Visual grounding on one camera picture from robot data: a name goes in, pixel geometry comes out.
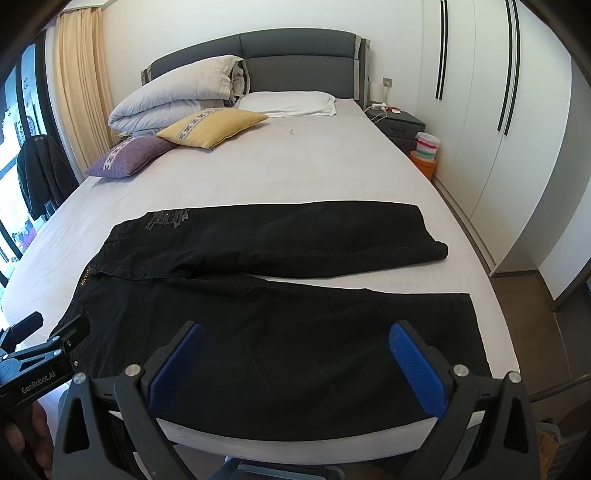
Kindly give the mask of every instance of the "metal bolt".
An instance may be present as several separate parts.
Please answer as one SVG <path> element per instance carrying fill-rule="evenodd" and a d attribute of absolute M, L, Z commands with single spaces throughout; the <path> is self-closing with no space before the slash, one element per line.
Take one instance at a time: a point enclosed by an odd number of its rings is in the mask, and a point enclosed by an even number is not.
<path fill-rule="evenodd" d="M 142 368 L 137 364 L 131 364 L 125 369 L 125 375 L 128 377 L 137 377 L 142 371 Z"/>
<path fill-rule="evenodd" d="M 468 367 L 466 365 L 455 365 L 453 367 L 453 372 L 458 377 L 467 377 L 468 374 L 470 373 L 470 371 L 468 370 Z"/>
<path fill-rule="evenodd" d="M 517 372 L 509 372 L 509 380 L 512 383 L 519 383 L 521 382 L 521 375 Z"/>
<path fill-rule="evenodd" d="M 73 381 L 76 385 L 80 385 L 81 383 L 84 383 L 86 381 L 86 375 L 85 374 L 76 374 L 76 375 L 74 375 Z"/>

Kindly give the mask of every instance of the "mattress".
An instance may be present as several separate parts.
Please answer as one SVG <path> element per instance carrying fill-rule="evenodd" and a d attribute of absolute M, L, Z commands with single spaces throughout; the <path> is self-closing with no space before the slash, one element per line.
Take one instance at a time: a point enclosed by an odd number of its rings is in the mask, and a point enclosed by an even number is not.
<path fill-rule="evenodd" d="M 338 278 L 286 280 L 387 293 L 469 293 L 492 375 L 519 370 L 505 319 L 470 242 L 431 183 L 352 100 L 335 116 L 272 118 L 214 150 L 180 147 L 123 180 L 88 178 L 43 226 L 4 292 L 10 323 L 39 311 L 43 327 L 27 346 L 47 340 L 72 299 L 84 267 L 111 229 L 155 210 L 376 200 L 417 205 L 445 242 L 445 261 Z M 59 392 L 43 399 L 50 427 Z M 472 424 L 482 414 L 475 414 Z M 278 463 L 345 463 L 418 449 L 434 419 L 338 440 L 260 442 L 229 439 L 160 421 L 174 442 L 220 455 Z"/>

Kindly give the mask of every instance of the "window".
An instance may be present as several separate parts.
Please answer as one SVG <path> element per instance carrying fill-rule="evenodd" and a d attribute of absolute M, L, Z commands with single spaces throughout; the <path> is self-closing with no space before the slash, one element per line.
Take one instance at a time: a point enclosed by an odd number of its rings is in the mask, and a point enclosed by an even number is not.
<path fill-rule="evenodd" d="M 17 157 L 33 135 L 59 141 L 47 95 L 45 32 L 29 45 L 0 86 L 0 299 L 18 261 L 45 223 L 33 221 L 22 198 Z"/>

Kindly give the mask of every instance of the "striped bin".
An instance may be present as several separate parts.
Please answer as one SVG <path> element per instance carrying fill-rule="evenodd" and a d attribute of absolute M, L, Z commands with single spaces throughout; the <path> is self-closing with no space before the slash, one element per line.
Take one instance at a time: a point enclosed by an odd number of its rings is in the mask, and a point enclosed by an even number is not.
<path fill-rule="evenodd" d="M 417 133 L 417 157 L 424 161 L 434 161 L 441 141 L 424 132 Z"/>

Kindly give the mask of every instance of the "white wall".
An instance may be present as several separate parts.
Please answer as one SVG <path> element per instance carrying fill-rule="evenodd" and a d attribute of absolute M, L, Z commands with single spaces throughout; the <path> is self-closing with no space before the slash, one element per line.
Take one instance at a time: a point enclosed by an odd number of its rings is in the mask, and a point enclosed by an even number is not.
<path fill-rule="evenodd" d="M 141 86 L 141 70 L 214 38 L 281 27 L 333 28 L 371 40 L 372 81 L 394 80 L 388 102 L 414 113 L 423 49 L 421 0 L 118 0 L 103 10 L 113 104 Z"/>
<path fill-rule="evenodd" d="M 591 181 L 568 227 L 540 265 L 552 297 L 556 299 L 591 258 Z"/>

